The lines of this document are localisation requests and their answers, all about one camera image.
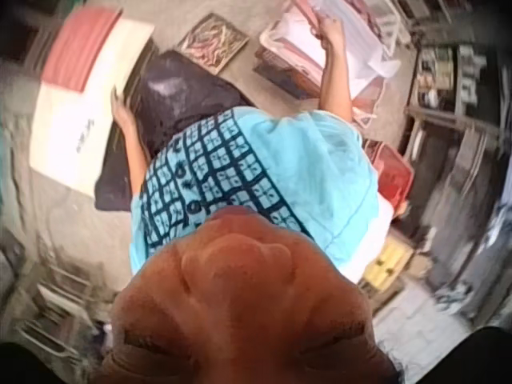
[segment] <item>person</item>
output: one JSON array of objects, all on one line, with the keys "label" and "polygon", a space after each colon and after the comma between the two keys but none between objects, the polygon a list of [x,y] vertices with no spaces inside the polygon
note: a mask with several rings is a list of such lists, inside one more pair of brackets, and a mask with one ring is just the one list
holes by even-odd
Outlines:
[{"label": "person", "polygon": [[338,268],[350,262],[378,216],[377,174],[350,124],[342,24],[322,18],[319,25],[326,68],[318,110],[275,119],[235,107],[175,134],[149,162],[135,116],[113,90],[133,195],[134,274],[164,245],[192,234],[228,205],[247,206],[302,232]]},{"label": "person", "polygon": [[342,24],[320,18],[319,110],[237,107],[172,137],[148,165],[122,98],[135,276],[117,296],[108,382],[398,382],[371,310],[337,270],[376,215],[351,121]]}]

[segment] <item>pink cloth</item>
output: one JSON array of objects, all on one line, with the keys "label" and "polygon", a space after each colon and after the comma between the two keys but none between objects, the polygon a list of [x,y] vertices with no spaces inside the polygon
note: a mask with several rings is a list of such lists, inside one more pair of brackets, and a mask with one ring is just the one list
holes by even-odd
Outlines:
[{"label": "pink cloth", "polygon": [[41,79],[83,92],[96,57],[120,16],[120,10],[101,6],[85,6],[73,12],[58,33]]}]

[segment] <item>red container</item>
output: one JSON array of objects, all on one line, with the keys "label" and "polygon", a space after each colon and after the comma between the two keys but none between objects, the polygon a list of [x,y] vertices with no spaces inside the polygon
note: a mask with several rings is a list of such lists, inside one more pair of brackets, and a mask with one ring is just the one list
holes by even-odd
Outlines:
[{"label": "red container", "polygon": [[414,170],[394,148],[384,142],[368,140],[364,149],[378,172],[378,192],[390,202],[396,213],[407,198]]}]

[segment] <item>light blue shirt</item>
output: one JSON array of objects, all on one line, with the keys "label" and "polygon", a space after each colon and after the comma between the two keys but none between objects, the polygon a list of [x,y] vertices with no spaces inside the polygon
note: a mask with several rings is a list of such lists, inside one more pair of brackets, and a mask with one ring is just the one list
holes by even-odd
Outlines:
[{"label": "light blue shirt", "polygon": [[[231,113],[295,217],[336,267],[347,263],[378,214],[377,175],[362,150],[359,132],[320,110],[280,119],[250,107],[237,107]],[[174,160],[170,150],[163,155],[169,162]],[[158,164],[152,163],[148,177],[157,171]],[[131,212],[130,263],[136,274],[150,256],[139,196],[133,198]],[[206,217],[202,214],[199,221]],[[192,223],[179,227],[170,241],[195,228]]]}]

